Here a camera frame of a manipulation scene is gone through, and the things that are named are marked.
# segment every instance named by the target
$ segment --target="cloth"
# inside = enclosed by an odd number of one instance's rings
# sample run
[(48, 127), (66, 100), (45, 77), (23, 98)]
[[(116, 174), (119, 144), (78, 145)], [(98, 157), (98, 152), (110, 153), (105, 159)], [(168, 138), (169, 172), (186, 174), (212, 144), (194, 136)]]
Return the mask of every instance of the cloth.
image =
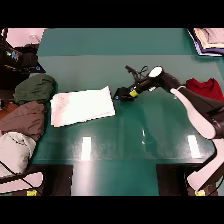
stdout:
[(195, 46), (195, 48), (196, 48), (196, 51), (197, 51), (198, 55), (203, 55), (203, 56), (213, 56), (213, 57), (216, 57), (216, 56), (219, 56), (219, 57), (220, 57), (220, 56), (222, 56), (221, 54), (218, 54), (218, 53), (213, 52), (213, 51), (211, 51), (211, 53), (210, 53), (210, 51), (206, 52), (205, 50), (209, 50), (209, 48), (208, 48), (208, 49), (203, 49), (203, 48), (202, 48), (201, 42), (200, 42), (200, 40), (198, 40), (198, 38), (195, 36), (193, 29), (190, 30), (190, 28), (188, 28), (188, 33), (189, 33), (191, 39), (192, 39), (193, 42), (194, 42), (194, 46)]
[(17, 104), (9, 102), (2, 110), (0, 110), (0, 120), (18, 107), (19, 106)]
[(44, 133), (45, 112), (45, 105), (37, 101), (23, 104), (0, 120), (0, 130), (2, 134), (18, 132), (38, 141)]
[(206, 48), (224, 48), (224, 44), (222, 43), (218, 43), (218, 44), (210, 44), (207, 42), (206, 36), (204, 34), (204, 32), (202, 31), (202, 29), (200, 28), (194, 28), (195, 34), (197, 36), (197, 38), (201, 41), (202, 47), (204, 49)]
[(102, 90), (58, 93), (51, 100), (54, 127), (113, 115), (115, 110), (108, 86)]
[(203, 28), (202, 32), (209, 44), (224, 44), (224, 28)]
[(37, 74), (30, 77), (16, 86), (15, 102), (20, 105), (34, 100), (45, 103), (51, 97), (53, 83), (53, 77), (46, 74)]
[(192, 78), (187, 80), (186, 87), (201, 96), (224, 102), (222, 89), (214, 78), (209, 79), (207, 82), (198, 82), (196, 79)]
[[(15, 173), (26, 170), (36, 142), (21, 133), (9, 132), (0, 137), (0, 160)], [(0, 177), (12, 175), (0, 164)]]

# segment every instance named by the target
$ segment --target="robotic arm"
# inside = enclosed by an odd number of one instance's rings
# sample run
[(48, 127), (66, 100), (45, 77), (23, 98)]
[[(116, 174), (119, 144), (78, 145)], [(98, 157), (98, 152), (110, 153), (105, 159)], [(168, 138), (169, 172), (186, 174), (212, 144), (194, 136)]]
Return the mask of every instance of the robotic arm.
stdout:
[(187, 177), (189, 185), (196, 191), (206, 187), (214, 173), (224, 163), (224, 103), (200, 96), (182, 86), (172, 75), (157, 66), (143, 79), (139, 72), (126, 66), (131, 72), (135, 83), (128, 88), (119, 88), (114, 99), (127, 101), (138, 97), (145, 90), (152, 91), (161, 87), (168, 93), (175, 95), (185, 106), (188, 118), (195, 129), (206, 139), (213, 141), (215, 157), (211, 156), (202, 167)]

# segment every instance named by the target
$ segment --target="gray cloth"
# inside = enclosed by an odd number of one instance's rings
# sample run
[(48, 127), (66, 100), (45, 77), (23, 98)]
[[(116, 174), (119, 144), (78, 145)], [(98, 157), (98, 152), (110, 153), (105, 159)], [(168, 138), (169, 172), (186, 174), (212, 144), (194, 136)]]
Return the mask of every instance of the gray cloth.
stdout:
[[(14, 173), (23, 173), (33, 155), (36, 142), (23, 134), (9, 132), (0, 137), (0, 160)], [(0, 177), (11, 176), (0, 164)]]
[(37, 74), (16, 86), (14, 99), (19, 105), (37, 100), (47, 102), (53, 92), (54, 78), (46, 74)]
[(209, 44), (224, 44), (224, 28), (203, 28), (202, 31)]
[(36, 101), (23, 104), (0, 120), (0, 130), (2, 134), (22, 133), (37, 141), (44, 133), (45, 112), (45, 105)]

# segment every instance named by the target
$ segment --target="folded white cloth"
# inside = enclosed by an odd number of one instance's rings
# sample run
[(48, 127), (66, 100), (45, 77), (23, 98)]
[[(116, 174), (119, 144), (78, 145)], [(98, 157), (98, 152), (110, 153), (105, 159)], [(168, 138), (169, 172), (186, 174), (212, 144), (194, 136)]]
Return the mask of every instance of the folded white cloth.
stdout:
[[(0, 161), (14, 173), (23, 173), (33, 155), (36, 142), (21, 133), (8, 132), (0, 137)], [(0, 177), (11, 176), (0, 164)]]
[(102, 90), (58, 93), (51, 100), (54, 127), (113, 115), (115, 110), (108, 86)]

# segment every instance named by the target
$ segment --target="green table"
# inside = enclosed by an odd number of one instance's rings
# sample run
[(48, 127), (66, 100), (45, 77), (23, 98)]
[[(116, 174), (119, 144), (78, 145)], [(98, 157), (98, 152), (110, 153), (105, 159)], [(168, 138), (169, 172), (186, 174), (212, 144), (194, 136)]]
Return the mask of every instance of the green table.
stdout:
[[(125, 65), (156, 65), (185, 82), (215, 78), (224, 89), (222, 58), (197, 56), (184, 29), (48, 29), (39, 62), (58, 83), (58, 92), (129, 86)], [(214, 152), (190, 124), (186, 110), (163, 89), (135, 102), (114, 102), (116, 115), (47, 127), (33, 157), (36, 164), (74, 164), (73, 195), (158, 195), (157, 163), (203, 162)], [(188, 136), (195, 135), (195, 159)], [(91, 137), (91, 160), (81, 161), (83, 137)]]

